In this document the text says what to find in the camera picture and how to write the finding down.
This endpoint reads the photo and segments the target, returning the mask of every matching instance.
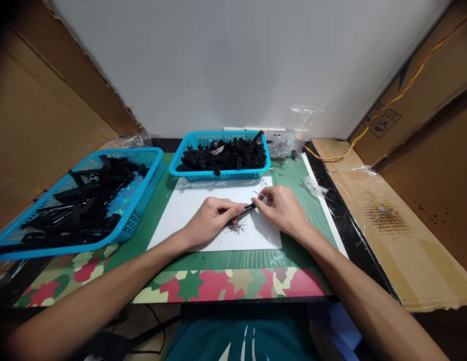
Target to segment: white stripe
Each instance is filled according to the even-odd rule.
[[[253,337],[252,337],[252,361],[256,361],[255,359],[255,328],[253,328]]]
[[[232,343],[229,343],[225,351],[223,351],[222,355],[220,356],[220,359],[218,361],[228,361],[228,354],[230,353],[230,345]]]
[[[302,153],[302,158],[305,163],[305,167],[307,168],[308,175],[312,177],[312,179],[315,182],[315,185],[318,186],[319,183],[317,182],[317,179],[314,176],[314,172],[312,171],[312,167],[310,167],[310,163],[308,162],[307,155],[305,153]],[[327,202],[325,201],[324,194],[322,191],[319,189],[319,187],[316,187],[317,190],[317,197],[320,201],[320,205],[322,206],[322,209],[324,211],[325,217],[327,218],[327,223],[329,224],[330,230],[332,231],[332,235],[335,240],[335,244],[337,245],[337,248],[340,253],[342,253],[344,256],[347,258],[347,252],[344,247],[344,243],[342,242],[342,239],[340,238],[339,231],[337,230],[337,227],[335,226],[334,219],[332,218],[332,214],[329,211],[329,207],[327,206]]]
[[[245,341],[247,338],[247,330],[248,330],[248,325],[245,327],[245,334],[243,335],[242,356],[240,357],[240,361],[245,361]]]

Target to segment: yellow wire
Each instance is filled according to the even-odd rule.
[[[434,52],[442,45],[445,43],[445,41],[467,20],[467,15],[465,17],[463,17],[461,19],[461,21],[459,21],[455,27],[429,52],[429,54],[427,54],[427,56],[424,58],[424,60],[422,61],[422,64],[420,65],[419,69],[417,70],[417,72],[415,73],[415,75],[412,77],[412,79],[409,81],[409,83],[406,85],[405,89],[397,96],[397,98],[391,100],[390,102],[387,103],[386,106],[384,106],[376,115],[374,115],[366,124],[366,127],[365,127],[365,130],[362,132],[362,134],[360,134],[357,138],[355,138],[353,141],[352,141],[352,144],[350,146],[349,149],[347,149],[346,151],[344,151],[341,155],[338,155],[338,156],[333,156],[333,157],[330,157],[330,158],[321,158],[319,157],[318,155],[316,155],[309,147],[307,147],[306,145],[304,145],[305,149],[307,149],[315,158],[319,159],[319,160],[322,160],[322,161],[339,161],[341,158],[345,157],[347,154],[349,154],[352,149],[354,149],[354,146],[355,144],[357,143],[357,141],[360,140],[360,138],[362,138],[364,136],[365,133],[367,133],[367,131],[369,130],[370,128],[370,125],[372,124],[372,122],[377,119],[383,112],[385,112],[387,109],[390,108],[390,106],[392,105],[392,103],[396,102],[397,100],[399,100],[400,98],[402,98],[404,96],[404,94],[407,92],[407,90],[410,89],[410,87],[414,84],[414,81],[415,79],[419,76],[419,74],[422,72],[422,70],[424,69],[424,65],[425,63],[427,62],[427,60],[429,60],[429,58],[432,56],[432,54],[434,54]]]

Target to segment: white paper sheet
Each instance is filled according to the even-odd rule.
[[[207,197],[228,198],[233,202],[251,203],[264,187],[272,185],[272,177],[225,181],[188,182],[180,178],[173,190],[162,218],[148,245],[156,246],[173,232],[181,229],[193,217]],[[242,229],[224,228],[212,242],[195,251],[237,251],[282,248],[280,231],[258,210],[242,216]]]

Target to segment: workbench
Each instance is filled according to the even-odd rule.
[[[165,152],[168,169],[179,139],[156,139]],[[311,154],[299,162],[272,162],[267,174],[274,185],[292,188],[307,216],[326,238],[342,248],[352,262],[395,297],[377,262],[323,163]],[[324,208],[302,186],[315,175],[329,189]],[[138,228],[128,242],[93,252],[23,262],[0,291],[0,305],[49,306],[129,259],[144,252],[160,221],[178,178],[165,170]],[[132,303],[164,302],[305,302],[336,300],[328,280],[313,258],[291,237],[282,233],[282,249],[187,253],[151,280]]]

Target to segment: person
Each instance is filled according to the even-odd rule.
[[[378,358],[447,359],[399,303],[338,252],[310,223],[291,189],[266,187],[261,193],[267,199],[259,195],[252,202],[273,225],[295,238],[318,262]],[[228,221],[237,221],[245,206],[247,204],[227,199],[205,199],[181,230],[20,326],[7,340],[7,350],[17,360],[67,358],[102,330],[170,261],[211,241]],[[202,320],[201,316],[182,320],[181,331],[176,332],[167,359],[295,360],[318,357],[312,339],[297,327],[301,322],[288,319],[287,314],[258,312],[262,309],[259,307],[257,313],[247,316],[245,321],[240,312],[228,317],[222,315],[221,307],[212,305],[211,308],[208,320]]]

